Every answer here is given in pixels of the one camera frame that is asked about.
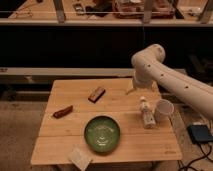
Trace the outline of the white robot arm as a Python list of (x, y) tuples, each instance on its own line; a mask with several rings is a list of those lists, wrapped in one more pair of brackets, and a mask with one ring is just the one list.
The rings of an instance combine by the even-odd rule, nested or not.
[(213, 120), (213, 87), (163, 64), (165, 50), (152, 44), (131, 58), (133, 87), (150, 87), (154, 81), (208, 119)]

